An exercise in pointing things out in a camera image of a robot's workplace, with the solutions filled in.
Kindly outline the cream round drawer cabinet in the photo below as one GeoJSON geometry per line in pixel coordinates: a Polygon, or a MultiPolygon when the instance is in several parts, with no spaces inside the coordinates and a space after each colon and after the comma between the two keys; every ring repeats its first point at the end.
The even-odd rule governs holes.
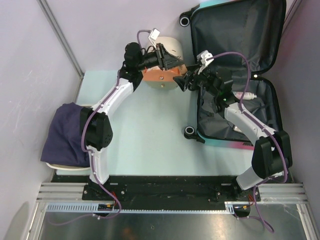
{"type": "MultiPolygon", "coordinates": [[[[165,49],[180,60],[184,59],[183,47],[181,43],[172,37],[160,36],[155,43],[161,43],[165,49]]],[[[158,66],[145,69],[143,74],[143,81],[152,88],[160,90],[173,90],[178,87],[174,81],[174,77],[184,76],[187,72],[187,67],[181,65],[169,70],[161,70],[158,66]]]]}

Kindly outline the white tube pink band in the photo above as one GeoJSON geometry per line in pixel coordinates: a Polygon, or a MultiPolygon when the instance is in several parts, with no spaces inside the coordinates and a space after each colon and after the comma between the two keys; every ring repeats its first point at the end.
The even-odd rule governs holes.
{"type": "Polygon", "coordinates": [[[257,95],[252,92],[233,91],[233,94],[238,100],[242,99],[249,101],[257,98],[257,95]]]}

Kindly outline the pink and teal kids suitcase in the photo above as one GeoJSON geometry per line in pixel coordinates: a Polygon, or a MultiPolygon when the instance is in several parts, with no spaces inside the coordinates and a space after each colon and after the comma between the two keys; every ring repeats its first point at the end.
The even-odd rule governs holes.
{"type": "Polygon", "coordinates": [[[276,61],[286,7],[284,0],[208,0],[179,17],[190,27],[193,55],[214,55],[208,69],[230,70],[235,92],[255,94],[244,106],[276,131],[283,129],[278,97],[263,74],[276,61]]]}

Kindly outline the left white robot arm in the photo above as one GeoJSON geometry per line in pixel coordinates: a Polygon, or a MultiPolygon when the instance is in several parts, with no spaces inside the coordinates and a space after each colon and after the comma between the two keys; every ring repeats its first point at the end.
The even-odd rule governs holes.
{"type": "Polygon", "coordinates": [[[93,194],[100,200],[110,196],[111,188],[105,184],[110,175],[107,171],[107,160],[101,157],[113,139],[110,117],[140,85],[145,70],[158,67],[168,71],[184,64],[162,43],[157,43],[152,51],[143,50],[137,42],[126,45],[124,61],[116,75],[116,82],[109,92],[91,107],[83,107],[80,111],[80,146],[88,153],[89,178],[96,185],[93,194]]]}

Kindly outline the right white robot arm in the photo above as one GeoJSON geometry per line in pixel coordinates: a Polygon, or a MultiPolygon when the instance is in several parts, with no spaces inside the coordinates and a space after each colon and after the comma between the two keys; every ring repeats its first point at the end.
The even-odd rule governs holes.
{"type": "Polygon", "coordinates": [[[211,73],[193,66],[173,80],[182,91],[194,87],[205,89],[213,96],[213,111],[238,127],[253,144],[251,166],[235,178],[230,188],[235,200],[242,201],[248,196],[249,189],[273,179],[276,174],[283,173],[285,179],[288,177],[293,165],[289,134],[269,127],[246,109],[233,94],[232,73],[228,69],[220,68],[211,73]]]}

